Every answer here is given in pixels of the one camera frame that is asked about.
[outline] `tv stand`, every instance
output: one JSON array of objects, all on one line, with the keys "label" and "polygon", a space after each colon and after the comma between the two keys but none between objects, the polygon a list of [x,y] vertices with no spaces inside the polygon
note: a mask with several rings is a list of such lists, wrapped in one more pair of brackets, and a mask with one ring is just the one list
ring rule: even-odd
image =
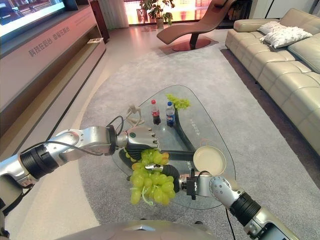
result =
[{"label": "tv stand", "polygon": [[101,34],[83,1],[1,46],[0,159],[51,137],[106,51],[93,38]]}]

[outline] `gray rug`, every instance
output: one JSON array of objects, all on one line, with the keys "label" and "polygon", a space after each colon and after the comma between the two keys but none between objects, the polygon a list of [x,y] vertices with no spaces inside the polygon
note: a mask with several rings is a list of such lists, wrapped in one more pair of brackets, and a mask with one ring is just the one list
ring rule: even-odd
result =
[{"label": "gray rug", "polygon": [[[156,50],[121,67],[96,92],[81,128],[105,126],[163,88],[185,85],[199,98],[233,157],[238,183],[300,239],[320,239],[320,191],[278,129],[221,53],[224,43],[189,52]],[[130,183],[112,158],[79,160],[84,190],[101,224],[139,220],[202,221],[221,240],[232,239],[222,206],[194,210],[130,204]],[[249,239],[232,216],[237,240]]]}]

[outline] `curtain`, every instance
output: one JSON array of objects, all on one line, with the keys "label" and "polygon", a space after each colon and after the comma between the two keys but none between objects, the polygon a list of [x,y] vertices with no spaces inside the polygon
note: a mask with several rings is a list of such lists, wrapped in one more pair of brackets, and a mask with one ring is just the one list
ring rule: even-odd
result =
[{"label": "curtain", "polygon": [[108,29],[129,27],[124,0],[99,0],[99,3]]}]

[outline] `bottle label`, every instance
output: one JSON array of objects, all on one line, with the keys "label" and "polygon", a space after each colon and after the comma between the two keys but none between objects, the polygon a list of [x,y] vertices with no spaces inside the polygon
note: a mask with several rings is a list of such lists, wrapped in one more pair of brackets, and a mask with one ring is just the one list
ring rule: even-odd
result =
[{"label": "bottle label", "polygon": [[153,112],[151,112],[151,114],[152,114],[152,116],[157,117],[157,116],[160,115],[160,112],[159,111],[153,111]]},{"label": "bottle label", "polygon": [[166,121],[169,123],[172,123],[175,121],[175,115],[167,115],[166,116]]}]

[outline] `grape stem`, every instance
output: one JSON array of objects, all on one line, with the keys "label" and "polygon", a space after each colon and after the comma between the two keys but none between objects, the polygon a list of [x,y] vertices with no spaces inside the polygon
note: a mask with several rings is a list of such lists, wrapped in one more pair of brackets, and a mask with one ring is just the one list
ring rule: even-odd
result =
[{"label": "grape stem", "polygon": [[153,206],[154,205],[154,202],[153,201],[148,201],[146,198],[145,198],[145,193],[147,192],[147,190],[146,190],[146,187],[144,186],[143,188],[142,188],[142,199],[143,199],[143,201],[146,203],[146,204],[148,204],[148,205],[150,205],[150,206]]}]

